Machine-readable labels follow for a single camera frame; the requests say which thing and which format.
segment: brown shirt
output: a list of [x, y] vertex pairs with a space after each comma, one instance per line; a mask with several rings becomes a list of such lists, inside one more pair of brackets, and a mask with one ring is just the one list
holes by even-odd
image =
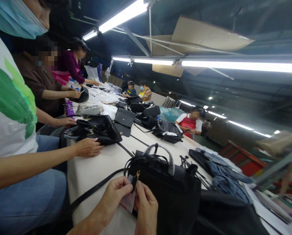
[[23, 53], [13, 55], [14, 61], [25, 81], [35, 96], [36, 106], [52, 117], [64, 114], [64, 99], [44, 100], [44, 90], [61, 91], [62, 85], [54, 79], [51, 71], [36, 71], [35, 62]]

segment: fluorescent light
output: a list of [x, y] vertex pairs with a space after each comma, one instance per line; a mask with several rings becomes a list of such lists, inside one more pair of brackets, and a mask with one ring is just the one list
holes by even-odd
[[254, 70], [268, 72], [290, 72], [292, 64], [289, 63], [250, 63], [250, 62], [224, 62], [224, 61], [182, 61], [183, 66], [217, 68], [217, 69], [237, 69]]
[[84, 39], [85, 41], [87, 41], [88, 39], [91, 39], [91, 38], [95, 37], [97, 34], [98, 34], [97, 31], [95, 31], [95, 30], [94, 30], [94, 31], [91, 31], [90, 33], [86, 34], [86, 35], [83, 37], [83, 39]]
[[216, 114], [216, 113], [214, 113], [214, 112], [208, 112], [209, 114], [212, 114], [212, 115], [214, 115], [214, 116], [217, 116], [217, 117], [219, 117], [219, 118], [223, 118], [223, 119], [225, 119], [226, 117], [224, 117], [224, 116], [221, 116], [220, 114]]
[[239, 127], [245, 128], [245, 129], [247, 129], [247, 130], [253, 131], [253, 129], [251, 129], [251, 128], [249, 128], [249, 127], [246, 127], [246, 126], [243, 126], [243, 125], [241, 125], [241, 124], [239, 124], [239, 123], [236, 123], [236, 122], [233, 122], [233, 121], [228, 121], [228, 122], [229, 122], [229, 123], [232, 123], [232, 124], [234, 124], [234, 125], [236, 125], [236, 126], [239, 126]]
[[147, 11], [148, 3], [144, 4], [144, 0], [137, 0], [132, 5], [118, 13], [116, 16], [109, 19], [106, 23], [99, 27], [101, 33], [105, 33], [108, 30], [117, 27], [118, 25], [140, 15]]
[[146, 60], [146, 59], [135, 59], [136, 63], [145, 63], [145, 64], [159, 64], [159, 65], [172, 65], [173, 61], [171, 60]]
[[265, 137], [271, 138], [271, 136], [270, 136], [270, 135], [265, 135], [265, 134], [262, 134], [262, 133], [260, 133], [260, 132], [257, 132], [257, 131], [254, 131], [254, 132], [255, 132], [255, 133], [257, 133], [257, 134], [263, 135], [263, 136], [265, 136]]
[[131, 62], [130, 59], [125, 59], [125, 58], [118, 58], [118, 57], [113, 57], [113, 60], [118, 60], [118, 61], [124, 61], [124, 62]]

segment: woman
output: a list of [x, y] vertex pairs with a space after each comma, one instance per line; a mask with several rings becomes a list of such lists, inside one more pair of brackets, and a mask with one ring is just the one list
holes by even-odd
[[58, 57], [58, 71], [52, 71], [54, 78], [62, 85], [66, 85], [72, 77], [79, 84], [99, 86], [98, 82], [83, 78], [81, 75], [81, 59], [85, 58], [87, 50], [86, 43], [79, 38], [73, 38], [70, 49], [62, 50]]
[[200, 135], [202, 128], [202, 120], [200, 117], [200, 107], [195, 106], [190, 114], [182, 114], [176, 119], [175, 123], [179, 125], [181, 130], [186, 131], [184, 134], [194, 139], [194, 134]]
[[134, 83], [133, 81], [129, 81], [128, 83], [128, 88], [126, 89], [126, 91], [124, 91], [124, 96], [125, 97], [130, 97], [130, 96], [134, 96], [137, 94], [135, 88], [134, 88]]
[[151, 100], [152, 91], [147, 87], [146, 81], [142, 80], [140, 82], [140, 92], [138, 96], [142, 98], [144, 102]]
[[[13, 59], [34, 94], [36, 106], [54, 118], [63, 115], [64, 98], [77, 99], [81, 93], [56, 81], [49, 70], [57, 60], [55, 44], [45, 36], [24, 40], [23, 44], [24, 52], [14, 54]], [[38, 122], [36, 131], [43, 125]]]
[[[35, 39], [49, 29], [52, 8], [69, 0], [0, 0], [0, 30]], [[67, 179], [53, 167], [75, 156], [92, 157], [102, 146], [84, 139], [58, 149], [59, 138], [36, 135], [36, 121], [54, 127], [75, 125], [36, 107], [32, 91], [0, 38], [0, 234], [26, 234], [53, 222], [64, 205]]]

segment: red apron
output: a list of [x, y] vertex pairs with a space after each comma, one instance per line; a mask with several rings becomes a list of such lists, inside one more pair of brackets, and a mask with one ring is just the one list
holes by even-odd
[[[186, 127], [186, 128], [188, 128], [190, 130], [196, 129], [196, 120], [192, 120], [192, 119], [190, 119], [189, 117], [186, 116], [183, 119], [183, 121], [181, 121], [179, 123], [179, 125], [182, 126], [182, 127]], [[184, 135], [186, 135], [187, 137], [192, 139], [192, 135], [191, 134], [188, 134], [187, 132], [185, 132]]]

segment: worker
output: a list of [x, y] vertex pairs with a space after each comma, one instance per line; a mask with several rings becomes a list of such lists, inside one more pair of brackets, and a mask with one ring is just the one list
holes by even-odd
[[[48, 69], [53, 67], [57, 58], [54, 43], [46, 36], [36, 40], [23, 41], [25, 51], [14, 54], [13, 59], [24, 79], [25, 84], [35, 96], [36, 106], [56, 118], [64, 114], [64, 98], [79, 98], [81, 93], [63, 86], [54, 79]], [[44, 124], [38, 122], [36, 131]]]
[[124, 91], [124, 96], [125, 97], [130, 97], [130, 96], [137, 95], [137, 92], [136, 92], [136, 90], [134, 88], [133, 81], [129, 81], [127, 84], [128, 84], [129, 87], [126, 89], [126, 91]]
[[[94, 210], [67, 235], [100, 234], [109, 225], [121, 199], [133, 190], [125, 176], [110, 181]], [[151, 190], [138, 181], [134, 209], [138, 211], [135, 234], [157, 234], [158, 202]]]
[[58, 71], [52, 71], [54, 78], [62, 85], [66, 85], [72, 77], [79, 84], [89, 83], [99, 86], [98, 82], [83, 78], [81, 75], [81, 59], [85, 58], [87, 50], [89, 49], [85, 42], [79, 38], [73, 38], [70, 49], [61, 50], [58, 56]]
[[205, 127], [207, 130], [210, 128], [211, 122], [209, 119], [205, 120], [202, 124], [203, 127]]
[[[35, 39], [49, 29], [51, 9], [65, 9], [69, 0], [0, 0], [0, 30]], [[12, 55], [0, 38], [0, 234], [23, 235], [54, 222], [67, 190], [65, 173], [53, 167], [76, 156], [97, 156], [97, 139], [86, 138], [59, 149], [59, 138], [36, 136], [39, 121], [55, 127], [76, 125], [36, 107]]]
[[185, 131], [185, 135], [194, 140], [194, 134], [200, 135], [202, 129], [201, 108], [193, 107], [191, 113], [185, 113], [176, 119], [175, 123], [179, 125], [181, 130]]
[[138, 96], [142, 98], [144, 102], [149, 101], [151, 99], [152, 91], [150, 88], [147, 86], [146, 81], [142, 80], [140, 82], [140, 92]]

